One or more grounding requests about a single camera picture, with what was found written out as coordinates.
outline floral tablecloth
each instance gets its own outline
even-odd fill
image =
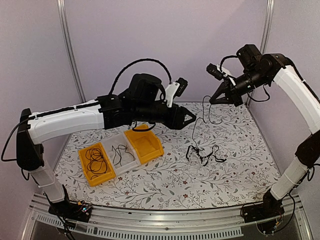
[[[202,117],[201,103],[182,103]],[[245,106],[204,104],[194,132],[199,147],[209,153],[219,146],[216,156],[224,163],[209,160],[206,166],[186,159],[194,123],[182,130],[157,124],[153,132],[160,138],[164,155],[127,171],[115,179],[90,187],[83,174],[78,150],[118,135],[128,129],[89,130],[74,133],[55,171],[74,200],[93,204],[138,209],[198,209],[238,205],[261,200],[266,190],[280,177],[277,166]]]

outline vent grille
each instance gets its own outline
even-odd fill
[[[63,224],[56,216],[49,216],[42,213],[37,213],[36,219],[39,222],[63,228]],[[86,232],[81,234],[96,236],[112,240],[223,240],[236,237],[242,237],[240,227],[234,227],[224,230],[216,230],[203,233],[135,233],[121,230],[110,230],[99,226],[87,226]]]

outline tangled black cord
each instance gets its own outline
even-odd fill
[[[206,95],[206,96],[204,96],[203,99],[202,99],[202,117],[198,117],[198,118],[197,118],[197,120],[196,120],[195,123],[194,123],[193,130],[192,130],[192,140],[193,140],[195,146],[190,145],[190,146],[188,147],[187,151],[186,151],[186,154],[185,154],[186,159],[190,162],[190,158],[189,158],[190,155],[191,155],[192,153],[195,153],[195,154],[199,157],[199,159],[200,159],[200,161],[201,161],[201,164],[202,164],[204,167],[207,166],[207,164],[209,163],[209,159],[210,159],[211,156],[214,157],[214,159],[215,159],[215,161],[216,161],[217,163],[224,163],[224,162],[227,160],[226,158],[219,158],[219,157],[217,157],[217,152],[219,151],[219,146],[216,145],[216,144],[214,144],[214,145],[212,146],[212,150],[211,150],[211,152],[210,152],[208,155],[202,156],[202,155],[200,154],[200,152],[204,151],[205,149],[204,149],[203,147],[198,147],[198,144],[197,144],[197,142],[196,142],[196,140],[195,140],[195,138],[194,138],[194,134],[195,134],[195,130],[196,130],[196,126],[197,126],[198,120],[201,119],[205,124],[207,123],[206,120],[205,120],[205,106],[204,106],[204,101],[205,101],[205,98],[207,98],[207,97],[210,98],[209,95]],[[219,124],[221,124],[221,123],[223,122],[222,119],[220,119],[221,122],[219,122],[219,123],[213,122],[213,121],[211,121],[211,119],[210,119],[211,106],[212,106],[212,105],[210,105],[210,107],[209,107],[209,116],[208,116],[209,122],[210,122],[211,124],[214,124],[214,125],[219,125]]]
[[[126,154],[130,154],[130,155],[132,156],[132,158],[133,158],[132,161],[134,161],[134,160],[136,159],[135,156],[134,156],[131,152],[128,151],[128,146],[119,144],[117,148],[115,148],[114,146],[112,146],[112,150],[114,150],[114,152],[115,152],[114,158],[113,158],[113,160],[112,160],[114,166],[116,166],[116,165],[118,165],[118,164],[120,164],[120,166],[122,166],[122,164],[121,164],[121,160],[122,160],[121,150],[124,150],[124,152],[125,152]],[[117,154],[119,155],[120,159],[119,159],[119,161],[118,161],[117,163],[115,163]]]
[[[105,159],[100,148],[91,147],[85,152],[85,157],[90,162],[87,164],[86,169],[93,173],[90,180],[105,174],[108,171],[107,160]]]

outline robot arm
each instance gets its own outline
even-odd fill
[[[169,129],[181,130],[196,120],[188,109],[173,103],[174,97],[181,96],[187,84],[179,78],[164,89],[157,77],[135,74],[128,89],[119,95],[99,96],[83,104],[47,112],[31,113],[30,109],[24,109],[16,135],[16,161],[45,192],[51,206],[49,212],[88,222],[91,207],[88,203],[78,205],[69,201],[66,188],[43,159],[44,141],[79,131],[131,125],[134,121],[161,123]],[[162,99],[156,100],[159,90]]]
[[[311,136],[297,148],[295,158],[280,179],[263,196],[263,203],[243,208],[245,221],[277,216],[284,210],[282,199],[304,178],[320,157],[320,101],[302,79],[293,62],[282,54],[262,55],[255,45],[245,45],[236,53],[244,70],[234,78],[209,64],[207,71],[223,80],[210,99],[211,104],[243,104],[242,95],[275,82],[292,100],[305,119]]]

